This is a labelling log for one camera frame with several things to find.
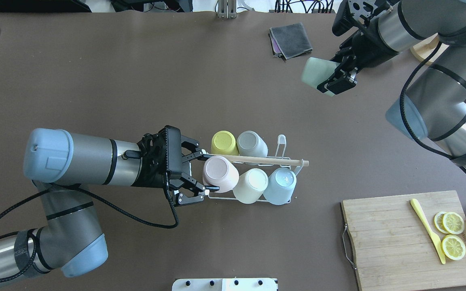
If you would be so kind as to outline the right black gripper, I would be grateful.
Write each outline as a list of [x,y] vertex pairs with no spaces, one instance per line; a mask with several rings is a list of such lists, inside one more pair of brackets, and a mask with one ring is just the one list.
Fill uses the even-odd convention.
[[351,71],[336,71],[329,79],[316,87],[320,92],[334,96],[351,90],[357,85],[357,73],[366,68],[377,67],[387,61],[387,47],[376,28],[353,33],[340,45],[339,51],[334,56],[334,61],[341,63],[344,57],[350,56],[354,57],[353,64],[348,65],[348,69]]

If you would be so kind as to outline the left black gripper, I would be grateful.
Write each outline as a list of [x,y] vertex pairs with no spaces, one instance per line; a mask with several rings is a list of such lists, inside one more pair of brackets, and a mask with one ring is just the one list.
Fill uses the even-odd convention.
[[[197,140],[181,135],[178,128],[167,125],[157,134],[145,134],[137,145],[141,153],[137,187],[164,188],[166,177],[169,188],[175,190],[175,207],[200,203],[210,192],[220,189],[219,186],[204,186],[189,175],[189,162],[206,161],[209,154],[200,148]],[[182,148],[191,153],[183,156]],[[187,196],[181,189],[186,189],[193,195]]]

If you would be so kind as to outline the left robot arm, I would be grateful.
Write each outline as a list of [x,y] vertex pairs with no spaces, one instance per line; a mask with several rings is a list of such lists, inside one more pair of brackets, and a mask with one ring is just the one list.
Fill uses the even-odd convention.
[[[41,198],[47,225],[0,236],[0,288],[55,269],[69,278],[81,276],[105,263],[108,250],[94,200],[148,226],[178,226],[175,207],[198,203],[219,190],[191,176],[190,162],[209,158],[197,140],[168,125],[155,134],[145,134],[137,143],[62,129],[33,130],[23,171],[38,192],[3,211],[0,219]],[[88,185],[161,189],[174,223],[156,224],[135,217],[91,193]]]

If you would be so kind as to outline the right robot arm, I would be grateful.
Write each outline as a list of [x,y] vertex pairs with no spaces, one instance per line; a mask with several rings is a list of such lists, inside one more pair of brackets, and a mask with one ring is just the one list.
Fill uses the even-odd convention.
[[329,96],[355,87],[356,75],[376,67],[420,41],[438,35],[447,48],[420,77],[415,68],[388,109],[394,127],[435,150],[466,173],[466,0],[344,0],[332,32],[346,39],[327,61],[309,58],[302,81]]

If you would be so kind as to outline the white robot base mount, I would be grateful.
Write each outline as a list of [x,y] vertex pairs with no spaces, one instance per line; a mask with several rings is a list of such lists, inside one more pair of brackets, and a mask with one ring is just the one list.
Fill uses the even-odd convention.
[[278,291],[276,278],[180,278],[172,291]]

